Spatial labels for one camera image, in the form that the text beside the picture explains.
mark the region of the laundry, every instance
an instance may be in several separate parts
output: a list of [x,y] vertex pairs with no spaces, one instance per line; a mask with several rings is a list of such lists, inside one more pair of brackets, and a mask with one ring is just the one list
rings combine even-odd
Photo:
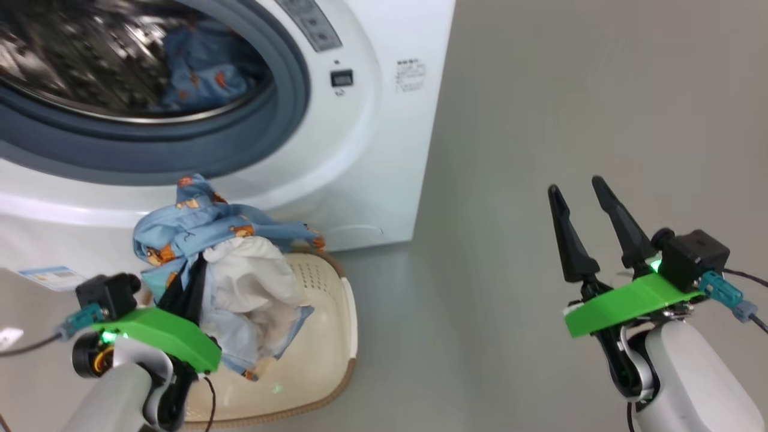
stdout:
[[283,253],[266,238],[231,238],[203,257],[208,269],[200,328],[217,339],[228,368],[256,380],[282,357],[314,309]]
[[222,363],[251,380],[280,359],[313,312],[283,255],[296,241],[323,246],[304,224],[227,203],[199,174],[179,180],[176,204],[134,229],[134,253],[154,266],[141,276],[157,303],[168,303],[172,284],[185,290],[204,274],[200,328],[221,346]]
[[226,105],[265,79],[259,54],[227,26],[210,19],[163,38],[170,81],[158,111],[199,111]]

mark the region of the cable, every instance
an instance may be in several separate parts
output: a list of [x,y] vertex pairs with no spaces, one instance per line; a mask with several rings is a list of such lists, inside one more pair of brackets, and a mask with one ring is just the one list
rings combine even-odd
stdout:
[[763,320],[759,319],[757,315],[751,314],[750,320],[752,320],[755,324],[757,324],[757,327],[760,327],[763,329],[764,332],[768,333],[768,325],[766,325]]
[[765,279],[760,279],[757,276],[753,276],[752,274],[749,274],[749,273],[744,273],[743,271],[724,268],[723,273],[728,273],[728,274],[732,274],[733,276],[743,277],[745,279],[749,279],[752,282],[757,282],[758,284],[761,284],[764,287],[768,287],[768,281],[766,281]]
[[634,425],[632,424],[632,403],[627,402],[627,427],[629,432],[634,432]]
[[205,432],[208,432],[210,427],[214,424],[214,414],[216,413],[216,391],[214,390],[214,383],[210,382],[208,377],[203,377],[203,379],[208,382],[208,387],[210,387],[210,396],[213,398],[213,402],[210,407],[210,419],[208,420],[208,426],[205,427]]
[[0,357],[12,357],[15,355],[22,355],[26,354],[29,351],[37,350],[38,348],[42,348],[45,345],[48,345],[52,342],[56,342],[61,338],[60,334],[54,334],[53,336],[49,337],[48,339],[45,339],[43,341],[39,341],[37,344],[29,345],[28,347],[19,348],[17,350],[11,350],[11,351],[0,351]]
[[101,373],[104,370],[104,360],[106,360],[107,355],[111,352],[114,352],[114,345],[107,347],[96,356],[93,364],[94,371]]

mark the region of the label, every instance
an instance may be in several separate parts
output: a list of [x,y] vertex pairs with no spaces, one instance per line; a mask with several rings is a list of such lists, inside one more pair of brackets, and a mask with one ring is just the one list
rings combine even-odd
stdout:
[[18,273],[53,291],[72,291],[86,281],[67,267],[33,268]]
[[427,68],[417,58],[409,58],[397,62],[397,75],[395,83],[398,93],[421,90],[424,87],[424,78]]
[[6,327],[0,330],[0,351],[9,349],[24,336],[24,331],[20,328]]

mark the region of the grey floor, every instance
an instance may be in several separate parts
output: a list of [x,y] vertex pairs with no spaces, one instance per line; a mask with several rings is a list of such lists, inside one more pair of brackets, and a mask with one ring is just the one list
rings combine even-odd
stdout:
[[[578,287],[562,280],[545,189],[560,184],[605,281],[623,269],[593,174],[649,233],[703,228],[732,267],[768,277],[766,16],[752,0],[459,0],[415,239],[341,255],[353,381],[254,430],[626,430],[599,347],[564,327]],[[768,311],[768,290],[740,286]],[[50,304],[35,301],[12,310]],[[714,304],[692,321],[768,415],[765,335]],[[14,432],[56,430],[87,390],[66,374],[45,357],[0,367]]]

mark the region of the beige plastic basket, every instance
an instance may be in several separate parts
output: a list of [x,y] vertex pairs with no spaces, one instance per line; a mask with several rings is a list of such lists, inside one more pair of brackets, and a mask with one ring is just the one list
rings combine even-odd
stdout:
[[[216,390],[212,429],[244,427],[317,410],[346,389],[357,357],[357,312],[339,263],[316,251],[287,255],[315,308],[280,361],[257,382],[221,367],[210,375]],[[186,430],[204,430],[211,394],[205,381],[190,389]]]

